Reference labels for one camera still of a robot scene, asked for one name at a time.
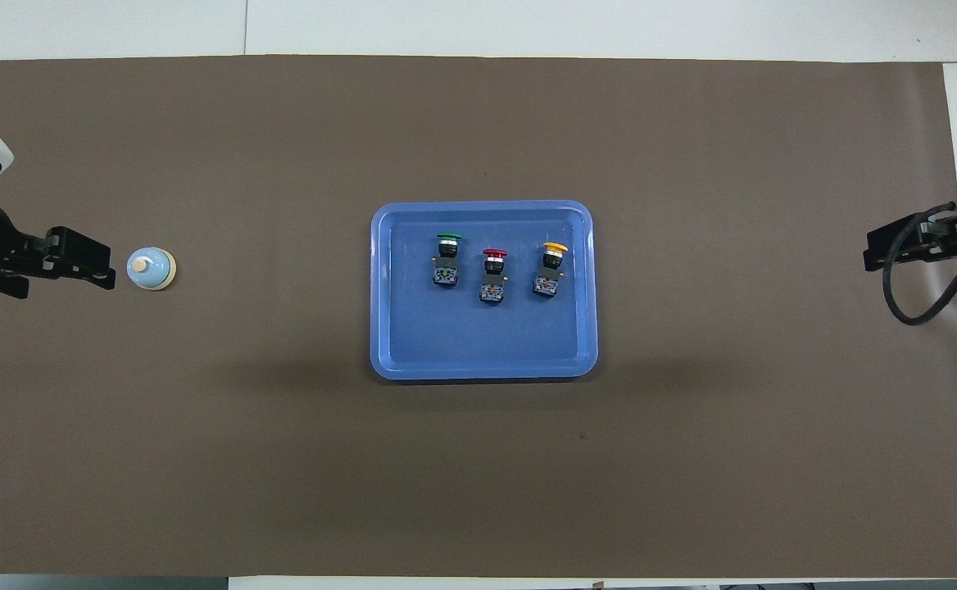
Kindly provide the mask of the brown table mat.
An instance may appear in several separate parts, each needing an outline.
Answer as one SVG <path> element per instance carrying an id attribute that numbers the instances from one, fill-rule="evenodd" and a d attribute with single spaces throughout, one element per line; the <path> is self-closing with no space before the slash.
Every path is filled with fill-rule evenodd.
<path id="1" fill-rule="evenodd" d="M 0 295 L 0 574 L 957 578 L 957 302 L 865 232 L 955 197 L 942 67 L 0 62 L 0 207 L 167 290 Z M 575 199 L 576 380 L 369 359 L 385 204 Z"/>

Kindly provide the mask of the red push button switch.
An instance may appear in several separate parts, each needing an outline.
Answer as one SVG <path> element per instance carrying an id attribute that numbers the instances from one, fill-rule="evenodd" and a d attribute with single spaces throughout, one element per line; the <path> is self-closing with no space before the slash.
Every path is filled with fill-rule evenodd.
<path id="1" fill-rule="evenodd" d="M 505 296 L 508 277 L 505 276 L 505 258 L 508 251 L 483 250 L 483 277 L 479 299 L 488 305 L 501 305 Z"/>

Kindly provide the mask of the blue plastic tray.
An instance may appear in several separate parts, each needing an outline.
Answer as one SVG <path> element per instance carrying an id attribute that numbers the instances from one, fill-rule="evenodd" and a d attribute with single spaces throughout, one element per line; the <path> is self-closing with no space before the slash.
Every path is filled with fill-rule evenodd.
<path id="1" fill-rule="evenodd" d="M 441 232 L 462 235 L 452 288 L 431 280 Z M 532 292 L 545 242 L 569 248 L 555 297 Z M 485 249 L 508 251 L 501 305 L 479 299 Z M 597 362 L 594 221 L 580 202 L 387 204 L 370 250 L 370 361 L 386 379 L 571 379 Z"/>

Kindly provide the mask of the yellow push button switch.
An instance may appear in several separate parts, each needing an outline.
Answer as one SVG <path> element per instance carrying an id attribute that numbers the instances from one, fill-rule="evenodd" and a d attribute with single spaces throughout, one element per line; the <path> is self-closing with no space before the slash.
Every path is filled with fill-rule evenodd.
<path id="1" fill-rule="evenodd" d="M 532 292 L 541 297 L 555 297 L 560 288 L 560 280 L 565 275 L 561 266 L 564 264 L 565 254 L 569 248 L 561 243 L 545 242 L 542 244 L 542 259 L 535 279 Z"/>

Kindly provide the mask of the green push button switch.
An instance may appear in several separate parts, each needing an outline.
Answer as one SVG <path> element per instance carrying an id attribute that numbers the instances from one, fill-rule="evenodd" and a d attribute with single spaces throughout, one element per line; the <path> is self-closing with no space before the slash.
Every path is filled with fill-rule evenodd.
<path id="1" fill-rule="evenodd" d="M 438 287 L 452 288 L 457 285 L 457 252 L 459 251 L 462 235 L 455 232 L 441 232 L 437 234 L 438 254 L 433 262 L 433 276 L 431 280 Z"/>

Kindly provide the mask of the light blue call bell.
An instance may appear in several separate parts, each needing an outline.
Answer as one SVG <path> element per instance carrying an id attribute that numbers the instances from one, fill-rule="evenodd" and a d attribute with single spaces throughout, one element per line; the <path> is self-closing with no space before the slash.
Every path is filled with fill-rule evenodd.
<path id="1" fill-rule="evenodd" d="M 148 291 L 169 287 L 178 273 L 174 255 L 160 247 L 142 247 L 131 253 L 126 261 L 130 283 Z"/>

